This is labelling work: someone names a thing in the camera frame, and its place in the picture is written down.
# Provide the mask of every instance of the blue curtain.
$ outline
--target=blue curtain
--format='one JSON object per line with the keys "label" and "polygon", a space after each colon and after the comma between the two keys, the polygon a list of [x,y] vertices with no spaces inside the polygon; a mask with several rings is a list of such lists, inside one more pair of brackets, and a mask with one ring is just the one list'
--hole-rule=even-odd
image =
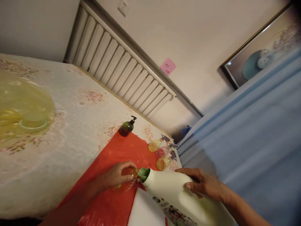
{"label": "blue curtain", "polygon": [[178,153],[183,167],[216,175],[272,225],[301,225],[301,50],[205,115]]}

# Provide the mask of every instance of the white bottle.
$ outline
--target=white bottle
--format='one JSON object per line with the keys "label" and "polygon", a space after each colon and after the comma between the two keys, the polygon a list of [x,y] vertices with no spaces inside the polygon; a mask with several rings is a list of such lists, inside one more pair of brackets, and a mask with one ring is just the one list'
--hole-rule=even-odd
{"label": "white bottle", "polygon": [[182,173],[140,169],[142,185],[176,226],[232,226],[234,219],[223,206],[203,195],[199,199],[185,188],[192,179]]}

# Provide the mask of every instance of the floral mattress cover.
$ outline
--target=floral mattress cover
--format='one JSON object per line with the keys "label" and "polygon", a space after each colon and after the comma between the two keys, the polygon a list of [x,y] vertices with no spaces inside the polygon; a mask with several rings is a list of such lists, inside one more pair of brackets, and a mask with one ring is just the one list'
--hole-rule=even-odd
{"label": "floral mattress cover", "polygon": [[[0,69],[46,88],[56,109],[45,135],[28,135],[0,149],[0,218],[43,218],[56,208],[131,115],[137,117],[138,137],[146,142],[161,137],[158,128],[72,64],[0,54]],[[166,171],[180,168],[178,155],[177,161]]]}

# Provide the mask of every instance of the dark green pump bottle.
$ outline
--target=dark green pump bottle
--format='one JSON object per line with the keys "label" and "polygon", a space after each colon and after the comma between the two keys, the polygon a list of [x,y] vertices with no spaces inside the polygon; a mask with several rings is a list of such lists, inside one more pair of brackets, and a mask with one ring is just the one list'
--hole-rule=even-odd
{"label": "dark green pump bottle", "polygon": [[124,124],[122,124],[122,126],[119,128],[119,133],[121,136],[124,136],[126,137],[127,135],[130,134],[130,132],[133,131],[134,129],[134,123],[135,123],[135,120],[137,119],[135,116],[132,116],[133,119],[131,121],[127,121],[125,122]]}

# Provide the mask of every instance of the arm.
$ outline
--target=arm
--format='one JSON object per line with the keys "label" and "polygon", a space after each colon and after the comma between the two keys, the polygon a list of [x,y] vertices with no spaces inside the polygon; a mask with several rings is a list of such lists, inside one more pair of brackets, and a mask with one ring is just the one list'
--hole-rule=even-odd
{"label": "arm", "polygon": [[187,183],[186,188],[199,198],[202,198],[199,194],[202,193],[223,203],[239,226],[270,226],[243,198],[201,169],[183,168],[177,169],[176,172],[187,174],[195,180],[195,182]]}
{"label": "arm", "polygon": [[121,171],[129,166],[136,168],[132,162],[117,163],[108,172],[90,183],[80,194],[47,216],[39,226],[77,225],[91,201],[101,192],[133,180],[132,175],[121,176]]}

